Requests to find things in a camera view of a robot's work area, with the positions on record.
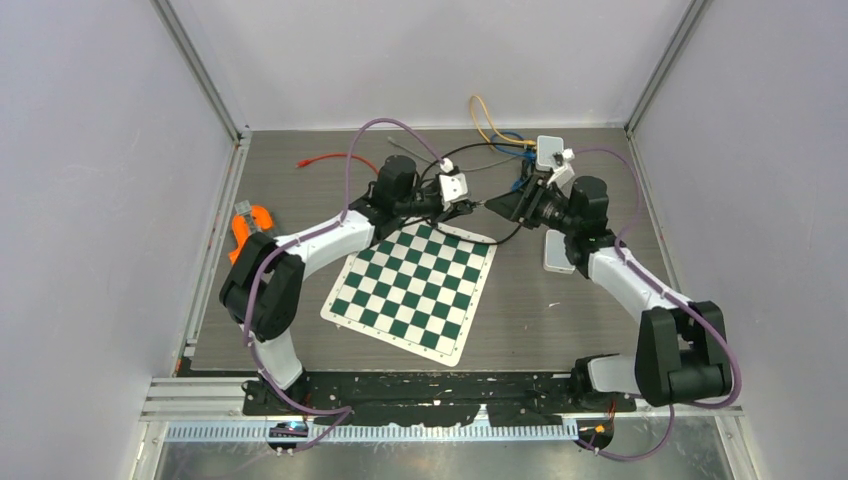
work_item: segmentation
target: green square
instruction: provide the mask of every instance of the green square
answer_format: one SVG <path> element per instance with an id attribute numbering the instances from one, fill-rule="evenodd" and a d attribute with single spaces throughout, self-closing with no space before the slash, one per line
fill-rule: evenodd
<path id="1" fill-rule="evenodd" d="M 418 227 L 418 230 L 415 232 L 415 236 L 421 237 L 421 238 L 430 238 L 431 233 L 433 233 L 432 228 L 430 228 L 426 225 L 421 225 L 420 227 Z"/>
<path id="2" fill-rule="evenodd" d="M 421 336 L 421 346 L 435 349 L 439 343 L 439 336 L 433 332 L 424 332 Z"/>
<path id="3" fill-rule="evenodd" d="M 359 291 L 357 291 L 356 293 L 353 294 L 352 302 L 353 302 L 354 305 L 359 305 L 360 307 L 364 307 L 368 303 L 368 300 L 370 298 L 371 298 L 371 295 L 368 295 L 367 293 L 363 292 L 362 290 L 359 290 Z"/>
<path id="4" fill-rule="evenodd" d="M 359 252 L 359 255 L 357 255 L 357 257 L 365 260 L 366 262 L 370 262 L 371 259 L 374 258 L 374 250 L 366 248 L 365 250 Z"/>
<path id="5" fill-rule="evenodd" d="M 401 322 L 399 320 L 395 320 L 394 322 L 392 322 L 392 327 L 389 328 L 389 333 L 396 336 L 396 337 L 403 338 L 403 336 L 406 335 L 406 330 L 408 328 L 409 328 L 408 323 L 404 323 L 404 322 Z"/>
<path id="6" fill-rule="evenodd" d="M 377 312 L 365 310 L 359 317 L 359 323 L 373 327 L 377 323 Z"/>
<path id="7" fill-rule="evenodd" d="M 448 318 L 448 313 L 450 313 L 450 305 L 445 305 L 442 302 L 436 302 L 436 305 L 433 307 L 434 317 Z"/>
<path id="8" fill-rule="evenodd" d="M 395 315 L 397 315 L 397 311 L 399 308 L 400 305 L 398 305 L 397 303 L 386 300 L 386 303 L 383 304 L 383 308 L 380 309 L 380 313 L 395 318 Z"/>
<path id="9" fill-rule="evenodd" d="M 418 263 L 421 261 L 421 252 L 418 250 L 408 250 L 406 252 L 406 257 L 404 258 L 409 263 Z"/>
<path id="10" fill-rule="evenodd" d="M 480 245 L 479 243 L 474 244 L 474 248 L 471 249 L 471 253 L 473 253 L 474 255 L 480 255 L 481 257 L 486 256 L 486 252 L 488 251 L 488 245 Z"/>
<path id="11" fill-rule="evenodd" d="M 451 290 L 456 290 L 459 288 L 460 278 L 454 277 L 453 275 L 445 275 L 445 281 L 442 282 L 442 285 L 445 288 L 450 288 Z"/>
<path id="12" fill-rule="evenodd" d="M 436 242 L 427 242 L 427 246 L 424 247 L 424 252 L 429 253 L 430 255 L 438 255 L 439 250 L 442 249 L 442 246 Z"/>
<path id="13" fill-rule="evenodd" d="M 400 235 L 398 235 L 398 239 L 395 240 L 395 243 L 397 243 L 398 245 L 403 245 L 404 247 L 408 247 L 412 245 L 412 240 L 414 238 L 415 237 L 406 232 L 401 232 Z"/>
<path id="14" fill-rule="evenodd" d="M 373 278 L 377 280 L 380 278 L 380 272 L 383 271 L 383 267 L 379 265 L 374 265 L 373 263 L 368 265 L 368 268 L 365 269 L 365 276 L 368 278 Z"/>
<path id="15" fill-rule="evenodd" d="M 396 287 L 406 290 L 407 288 L 409 288 L 410 281 L 412 281 L 412 277 L 403 273 L 398 273 L 395 277 L 394 283 Z"/>
<path id="16" fill-rule="evenodd" d="M 442 291 L 441 287 L 432 283 L 428 283 L 424 286 L 424 292 L 421 295 L 435 300 L 439 296 L 440 291 Z"/>
<path id="17" fill-rule="evenodd" d="M 377 286 L 374 287 L 373 295 L 376 295 L 380 298 L 386 298 L 389 296 L 389 292 L 392 290 L 392 286 L 383 282 L 377 282 Z"/>
<path id="18" fill-rule="evenodd" d="M 468 252 L 463 252 L 462 250 L 457 250 L 456 253 L 453 254 L 453 261 L 456 263 L 461 263 L 463 265 L 468 263 L 469 258 L 471 258 L 471 254 Z"/>
<path id="19" fill-rule="evenodd" d="M 456 237 L 445 236 L 445 240 L 442 243 L 449 246 L 449 247 L 456 248 L 456 247 L 459 246 L 459 239 L 456 238 Z"/>
<path id="20" fill-rule="evenodd" d="M 445 260 L 444 258 L 437 258 L 436 264 L 433 265 L 433 270 L 442 273 L 448 273 L 448 269 L 450 269 L 450 262 Z"/>
<path id="21" fill-rule="evenodd" d="M 403 260 L 396 257 L 389 257 L 386 260 L 386 268 L 391 268 L 392 270 L 400 270 L 400 266 L 403 265 Z"/>
<path id="22" fill-rule="evenodd" d="M 345 312 L 347 312 L 347 307 L 349 305 L 350 304 L 345 302 L 344 300 L 339 300 L 337 298 L 336 301 L 333 302 L 333 306 L 330 307 L 330 311 L 335 313 L 336 315 L 344 315 Z"/>
<path id="23" fill-rule="evenodd" d="M 442 336 L 456 340 L 456 337 L 459 336 L 459 325 L 453 322 L 445 322 L 445 326 L 442 328 Z"/>
<path id="24" fill-rule="evenodd" d="M 362 275 L 353 272 L 347 274 L 347 278 L 345 278 L 345 285 L 350 285 L 351 287 L 356 288 L 360 283 L 362 283 Z"/>
<path id="25" fill-rule="evenodd" d="M 453 306 L 456 307 L 456 308 L 461 308 L 463 310 L 467 310 L 468 305 L 470 305 L 470 304 L 471 304 L 471 297 L 464 294 L 464 293 L 457 292 L 457 294 L 453 297 Z"/>
<path id="26" fill-rule="evenodd" d="M 424 312 L 415 311 L 412 314 L 412 324 L 416 327 L 427 328 L 427 322 L 430 321 L 430 315 L 427 315 Z"/>
<path id="27" fill-rule="evenodd" d="M 392 253 L 393 248 L 395 248 L 395 244 L 392 242 L 381 242 L 377 245 L 377 251 L 386 255 Z"/>
<path id="28" fill-rule="evenodd" d="M 415 273 L 412 276 L 419 280 L 427 280 L 430 278 L 430 269 L 419 265 L 415 267 Z"/>
<path id="29" fill-rule="evenodd" d="M 406 292 L 403 296 L 403 300 L 400 302 L 402 305 L 406 305 L 409 308 L 415 308 L 418 306 L 418 302 L 421 301 L 421 296 L 416 295 L 412 292 Z"/>
<path id="30" fill-rule="evenodd" d="M 466 267 L 465 271 L 462 273 L 462 278 L 463 280 L 468 280 L 469 282 L 476 282 L 477 279 L 480 278 L 480 270 L 477 270 L 476 268 Z"/>

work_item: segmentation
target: blue cable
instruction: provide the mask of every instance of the blue cable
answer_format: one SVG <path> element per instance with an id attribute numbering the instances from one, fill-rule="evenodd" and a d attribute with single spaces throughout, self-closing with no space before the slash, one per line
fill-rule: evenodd
<path id="1" fill-rule="evenodd" d="M 501 133 L 506 135 L 506 136 L 512 137 L 516 140 L 524 140 L 524 137 L 522 137 L 521 134 L 518 133 L 518 132 L 503 130 L 503 131 L 501 131 Z M 497 136 L 498 136 L 497 133 L 492 134 L 492 136 L 489 138 L 489 142 L 495 143 L 495 139 L 496 139 Z M 502 153 L 506 153 L 508 155 L 521 155 L 522 157 L 524 157 L 524 160 L 522 160 L 522 162 L 524 162 L 524 163 L 534 162 L 536 160 L 536 154 L 533 153 L 531 150 L 527 149 L 524 145 L 517 145 L 517 144 L 515 145 L 516 148 L 521 148 L 523 150 L 522 152 L 517 152 L 515 150 L 507 150 L 506 148 L 504 148 L 500 145 L 493 145 L 493 146 L 495 147 L 495 149 L 497 151 L 502 152 Z M 527 183 L 527 180 L 528 180 L 527 178 L 519 177 L 518 180 L 516 180 L 515 183 L 512 184 L 509 191 L 514 192 L 514 191 L 518 190 L 519 188 L 523 187 L 524 184 Z"/>
<path id="2" fill-rule="evenodd" d="M 518 133 L 518 132 L 512 132 L 512 131 L 509 131 L 509 130 L 503 130 L 503 131 L 501 131 L 501 133 L 502 133 L 502 134 L 504 134 L 505 136 L 512 137 L 512 138 L 514 138 L 514 139 L 516 139 L 516 140 L 521 140 L 521 141 L 523 141 L 523 140 L 524 140 L 524 137 L 522 137 L 522 136 L 521 136 L 521 134 L 520 134 L 520 133 Z M 491 142 L 491 143 L 495 143 L 495 140 L 497 139 L 497 136 L 498 136 L 498 134 L 497 134 L 497 133 L 493 133 L 493 134 L 492 134 L 492 136 L 491 136 L 491 137 L 489 137 L 489 142 Z M 521 152 L 516 152 L 515 150 L 507 150 L 505 147 L 502 147 L 502 146 L 500 146 L 500 145 L 494 145 L 494 147 L 495 147 L 495 150 L 497 150 L 497 151 L 499 151 L 499 152 L 501 152 L 501 153 L 506 153 L 506 154 L 509 154 L 509 155 L 523 155 L 523 156 L 524 156 L 524 158 L 529 158 L 530 160 L 535 160 L 535 159 L 536 159 L 536 154 L 535 154 L 535 153 L 533 153 L 533 152 L 531 152 L 531 151 L 529 151 L 529 150 L 527 150 L 527 149 L 524 147 L 524 145 L 517 145 L 517 144 L 515 145 L 515 147 L 516 147 L 516 148 L 521 148 L 521 150 L 522 150 Z"/>

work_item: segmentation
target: white square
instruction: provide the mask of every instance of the white square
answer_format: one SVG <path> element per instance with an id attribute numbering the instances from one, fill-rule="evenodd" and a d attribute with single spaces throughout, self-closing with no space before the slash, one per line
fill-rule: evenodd
<path id="1" fill-rule="evenodd" d="M 427 320 L 427 331 L 441 335 L 442 329 L 445 328 L 445 321 L 439 317 L 430 317 Z"/>
<path id="2" fill-rule="evenodd" d="M 450 354 L 456 340 L 448 337 L 440 337 L 439 343 L 436 344 L 436 351 L 439 353 Z"/>
<path id="3" fill-rule="evenodd" d="M 392 256 L 395 257 L 395 258 L 399 258 L 399 259 L 403 260 L 404 258 L 406 258 L 406 252 L 408 252 L 408 251 L 409 251 L 409 248 L 404 247 L 403 245 L 399 245 L 399 244 L 396 243 L 395 246 L 392 247 Z"/>
<path id="4" fill-rule="evenodd" d="M 415 315 L 415 310 L 407 307 L 406 305 L 401 305 L 400 308 L 398 308 L 398 313 L 395 315 L 395 320 L 409 323 L 412 321 L 413 315 Z"/>
<path id="5" fill-rule="evenodd" d="M 391 268 L 384 268 L 383 271 L 380 272 L 380 281 L 383 283 L 392 285 L 395 283 L 395 278 L 397 278 L 397 272 Z"/>
<path id="6" fill-rule="evenodd" d="M 389 259 L 389 256 L 382 252 L 374 252 L 374 256 L 371 257 L 371 260 L 368 263 L 372 263 L 374 265 L 383 266 L 386 264 L 386 260 Z"/>
<path id="7" fill-rule="evenodd" d="M 425 286 L 427 286 L 427 282 L 425 282 L 424 280 L 413 278 L 409 281 L 409 287 L 407 287 L 406 290 L 416 295 L 421 295 L 422 293 L 424 293 Z"/>
<path id="8" fill-rule="evenodd" d="M 445 238 L 447 238 L 447 237 L 442 232 L 440 232 L 438 230 L 434 229 L 430 232 L 430 240 L 432 240 L 436 243 L 445 243 Z"/>
<path id="9" fill-rule="evenodd" d="M 394 286 L 393 286 L 393 287 L 389 290 L 389 294 L 386 296 L 386 299 L 387 299 L 387 300 L 391 300 L 391 301 L 393 301 L 393 302 L 395 302 L 395 303 L 400 303 L 401 301 L 403 301 L 403 295 L 404 295 L 405 293 L 406 293 L 406 291 L 405 291 L 405 290 L 403 290 L 403 289 L 401 289 L 401 288 L 398 288 L 398 287 L 394 287 Z"/>
<path id="10" fill-rule="evenodd" d="M 356 320 L 358 322 L 359 319 L 362 318 L 362 312 L 364 312 L 364 311 L 365 311 L 364 308 L 362 308 L 359 305 L 356 305 L 354 303 L 351 303 L 347 307 L 347 311 L 345 312 L 345 318 L 349 318 L 351 320 Z"/>
<path id="11" fill-rule="evenodd" d="M 465 265 L 461 263 L 451 263 L 451 266 L 448 267 L 448 275 L 452 277 L 462 278 L 462 274 L 465 273 Z"/>
<path id="12" fill-rule="evenodd" d="M 368 299 L 368 303 L 365 304 L 365 308 L 371 310 L 372 312 L 379 313 L 380 310 L 383 309 L 384 303 L 386 303 L 384 299 L 372 295 L 371 298 Z"/>
<path id="13" fill-rule="evenodd" d="M 400 230 L 395 230 L 394 232 L 392 232 L 391 235 L 386 237 L 386 239 L 384 241 L 394 243 L 394 242 L 397 241 L 398 237 L 400 237 Z"/>
<path id="14" fill-rule="evenodd" d="M 412 243 L 409 244 L 409 248 L 413 250 L 418 250 L 419 252 L 424 251 L 424 247 L 427 246 L 427 239 L 421 237 L 415 237 L 412 239 Z"/>
<path id="15" fill-rule="evenodd" d="M 443 288 L 439 290 L 439 296 L 436 297 L 436 300 L 442 302 L 446 305 L 451 305 L 453 303 L 453 297 L 456 296 L 456 292 L 449 289 Z"/>
<path id="16" fill-rule="evenodd" d="M 398 272 L 400 272 L 404 275 L 409 275 L 411 277 L 412 274 L 415 273 L 415 267 L 416 266 L 417 265 L 415 265 L 414 263 L 404 261 L 403 264 L 398 269 Z"/>
<path id="17" fill-rule="evenodd" d="M 421 260 L 418 261 L 418 265 L 424 268 L 433 268 L 433 265 L 436 264 L 436 257 L 430 255 L 429 253 L 421 254 Z"/>
<path id="18" fill-rule="evenodd" d="M 374 322 L 374 328 L 380 330 L 381 332 L 388 332 L 390 328 L 392 328 L 392 323 L 394 323 L 395 319 L 383 314 L 377 315 L 377 321 Z"/>
<path id="19" fill-rule="evenodd" d="M 377 280 L 374 280 L 370 277 L 364 277 L 362 279 L 362 283 L 359 284 L 359 289 L 365 293 L 371 293 L 374 291 L 374 287 L 377 286 Z"/>
<path id="20" fill-rule="evenodd" d="M 353 266 L 350 267 L 350 271 L 353 273 L 357 273 L 359 275 L 365 275 L 365 270 L 368 270 L 368 262 L 365 260 L 355 260 L 353 262 Z"/>
<path id="21" fill-rule="evenodd" d="M 442 272 L 437 272 L 435 270 L 430 271 L 430 276 L 427 277 L 427 281 L 439 286 L 442 286 L 445 283 L 445 274 Z"/>
<path id="22" fill-rule="evenodd" d="M 354 293 L 356 293 L 355 288 L 348 286 L 348 285 L 344 285 L 344 286 L 342 286 L 342 289 L 339 290 L 338 298 L 339 298 L 339 300 L 344 300 L 345 302 L 350 302 L 351 300 L 353 300 L 353 294 Z"/>
<path id="23" fill-rule="evenodd" d="M 403 336 L 403 339 L 411 343 L 419 344 L 421 343 L 422 336 L 424 336 L 423 328 L 410 325 L 409 328 L 406 329 L 406 335 Z"/>
<path id="24" fill-rule="evenodd" d="M 474 283 L 469 282 L 468 280 L 460 280 L 459 287 L 457 287 L 456 291 L 459 293 L 464 293 L 466 295 L 473 295 Z"/>
<path id="25" fill-rule="evenodd" d="M 418 301 L 418 306 L 415 307 L 415 309 L 421 313 L 426 313 L 427 315 L 430 315 L 431 313 L 433 313 L 433 307 L 435 306 L 435 300 L 427 297 L 421 297 L 421 300 Z"/>
<path id="26" fill-rule="evenodd" d="M 483 268 L 483 262 L 486 260 L 486 257 L 481 257 L 480 255 L 471 255 L 471 258 L 465 263 L 471 268 L 476 268 L 480 270 Z"/>
<path id="27" fill-rule="evenodd" d="M 465 310 L 451 307 L 450 312 L 448 312 L 448 321 L 456 323 L 457 325 L 462 325 L 462 322 L 465 321 Z"/>
<path id="28" fill-rule="evenodd" d="M 442 248 L 439 249 L 439 258 L 444 258 L 445 260 L 453 260 L 453 256 L 456 254 L 456 249 L 453 247 L 449 247 L 447 245 L 442 245 Z"/>

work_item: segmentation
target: yellow cable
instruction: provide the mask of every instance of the yellow cable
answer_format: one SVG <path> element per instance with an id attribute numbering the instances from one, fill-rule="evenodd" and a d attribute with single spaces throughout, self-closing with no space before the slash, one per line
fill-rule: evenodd
<path id="1" fill-rule="evenodd" d="M 477 100 L 478 102 L 480 102 L 480 106 L 483 108 L 483 114 L 486 115 L 486 121 L 489 122 L 489 127 L 492 129 L 493 132 L 495 132 L 495 135 L 497 135 L 498 137 L 502 138 L 503 140 L 505 140 L 509 143 L 515 143 L 515 144 L 524 145 L 524 146 L 527 146 L 527 147 L 535 147 L 536 146 L 536 142 L 534 142 L 533 140 L 516 140 L 514 138 L 509 138 L 509 137 L 505 136 L 504 134 L 502 134 L 501 132 L 499 132 L 498 129 L 495 128 L 495 124 L 492 122 L 492 117 L 489 115 L 489 109 L 486 108 L 486 102 L 483 101 L 483 99 L 480 97 L 480 95 L 471 95 L 471 98 L 468 100 L 468 111 L 471 112 L 471 121 L 474 122 L 474 127 L 477 129 L 477 132 L 480 134 L 480 136 L 483 137 L 483 140 L 488 142 L 489 137 L 487 137 L 486 134 L 483 133 L 483 129 L 480 128 L 480 122 L 477 121 L 477 114 L 474 113 L 474 100 Z"/>

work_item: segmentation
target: chessboard border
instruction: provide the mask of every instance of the chessboard border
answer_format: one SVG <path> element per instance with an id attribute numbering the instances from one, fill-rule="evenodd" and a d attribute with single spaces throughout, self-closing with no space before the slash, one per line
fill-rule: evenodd
<path id="1" fill-rule="evenodd" d="M 410 225 L 409 227 L 414 228 L 414 232 L 417 232 L 419 226 L 421 225 L 423 224 Z M 456 235 L 462 238 L 463 240 L 494 243 L 494 240 L 489 237 L 469 232 L 461 228 L 445 225 L 443 223 L 438 224 L 438 227 L 443 232 Z M 396 231 L 389 238 L 395 237 L 396 235 L 400 235 L 400 232 L 412 233 L 412 231 L 406 230 L 405 228 L 401 228 L 400 230 Z M 480 298 L 483 295 L 483 289 L 486 285 L 486 279 L 489 276 L 489 270 L 492 268 L 495 252 L 498 249 L 497 245 L 487 246 L 489 247 L 489 249 L 484 257 L 483 267 L 480 269 L 480 276 L 478 277 L 477 282 L 475 284 L 475 289 L 471 294 L 471 303 L 468 305 L 468 309 L 465 313 L 465 319 L 463 319 L 462 325 L 459 330 L 459 335 L 456 338 L 456 343 L 454 344 L 454 353 L 444 354 L 436 350 L 424 347 L 420 344 L 414 344 L 402 338 L 391 335 L 388 332 L 382 332 L 374 327 L 364 325 L 354 320 L 350 320 L 347 317 L 341 316 L 330 311 L 330 307 L 333 305 L 333 301 L 338 298 L 338 294 L 341 291 L 341 288 L 344 285 L 347 276 L 350 274 L 353 262 L 356 261 L 359 252 L 348 255 L 347 259 L 345 260 L 344 267 L 342 267 L 342 271 L 339 273 L 338 278 L 336 278 L 336 283 L 333 284 L 333 288 L 330 290 L 330 293 L 327 295 L 327 299 L 324 301 L 321 307 L 321 318 L 333 322 L 338 326 L 353 330 L 354 332 L 362 333 L 369 337 L 376 338 L 380 341 L 398 347 L 407 352 L 427 358 L 429 360 L 433 360 L 434 362 L 440 363 L 442 365 L 448 367 L 455 367 L 459 363 L 459 360 L 462 357 L 462 353 L 465 351 L 465 342 L 468 340 L 468 333 L 471 330 L 471 324 L 474 322 L 474 317 L 477 315 L 477 306 L 480 304 Z"/>

